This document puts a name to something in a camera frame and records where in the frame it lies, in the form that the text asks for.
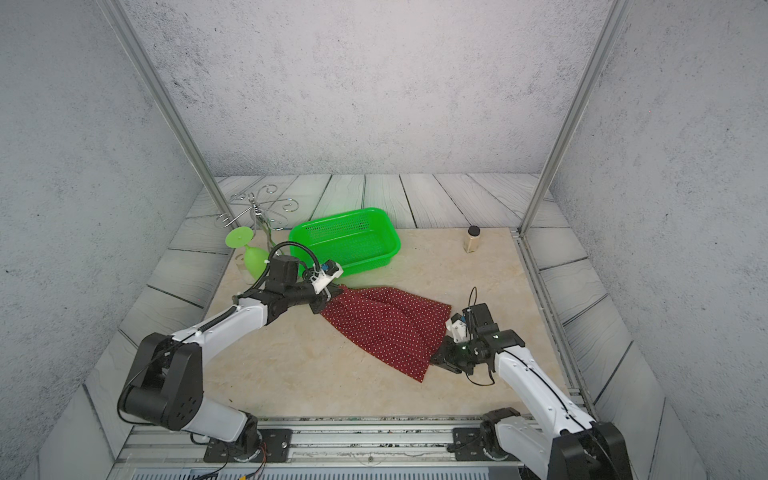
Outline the red polka dot skirt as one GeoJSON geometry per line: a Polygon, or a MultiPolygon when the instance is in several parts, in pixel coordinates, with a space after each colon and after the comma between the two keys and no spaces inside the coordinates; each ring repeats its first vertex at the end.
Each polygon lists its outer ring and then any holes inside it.
{"type": "Polygon", "coordinates": [[[322,316],[345,338],[421,383],[452,307],[392,287],[342,288],[322,316]]]}

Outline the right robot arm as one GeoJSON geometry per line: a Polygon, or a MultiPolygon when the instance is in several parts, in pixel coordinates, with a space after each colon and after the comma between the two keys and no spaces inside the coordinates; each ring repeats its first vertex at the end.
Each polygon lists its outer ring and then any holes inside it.
{"type": "Polygon", "coordinates": [[[447,449],[456,460],[517,460],[524,479],[632,478],[618,428],[578,407],[534,360],[524,340],[494,322],[486,304],[470,305],[448,320],[430,362],[465,376],[485,365],[489,382],[503,380],[536,422],[530,425],[512,407],[489,411],[478,427],[454,429],[447,449]]]}

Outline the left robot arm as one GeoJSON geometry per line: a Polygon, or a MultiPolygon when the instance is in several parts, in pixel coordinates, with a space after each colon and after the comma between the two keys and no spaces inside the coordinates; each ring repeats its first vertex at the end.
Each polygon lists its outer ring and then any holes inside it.
{"type": "Polygon", "coordinates": [[[256,285],[237,295],[218,315],[170,335],[153,333],[140,343],[116,410],[141,423],[204,436],[232,460],[263,456],[257,419],[206,398],[204,368],[242,337],[273,323],[294,306],[315,314],[341,293],[334,285],[342,267],[333,260],[298,272],[300,261],[278,256],[268,261],[256,285]]]}

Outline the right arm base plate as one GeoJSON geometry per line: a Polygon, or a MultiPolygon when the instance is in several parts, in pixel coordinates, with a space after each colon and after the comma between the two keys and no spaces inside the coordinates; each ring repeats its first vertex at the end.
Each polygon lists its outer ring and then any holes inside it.
{"type": "Polygon", "coordinates": [[[446,450],[460,462],[520,462],[514,455],[496,448],[490,435],[481,427],[457,427],[452,430],[452,442],[446,450]]]}

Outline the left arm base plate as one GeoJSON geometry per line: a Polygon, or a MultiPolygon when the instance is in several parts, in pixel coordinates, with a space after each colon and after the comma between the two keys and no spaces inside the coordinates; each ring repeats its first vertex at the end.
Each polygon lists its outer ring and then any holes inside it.
{"type": "Polygon", "coordinates": [[[259,428],[245,440],[226,443],[210,440],[203,455],[205,463],[285,463],[288,461],[293,430],[259,428]]]}

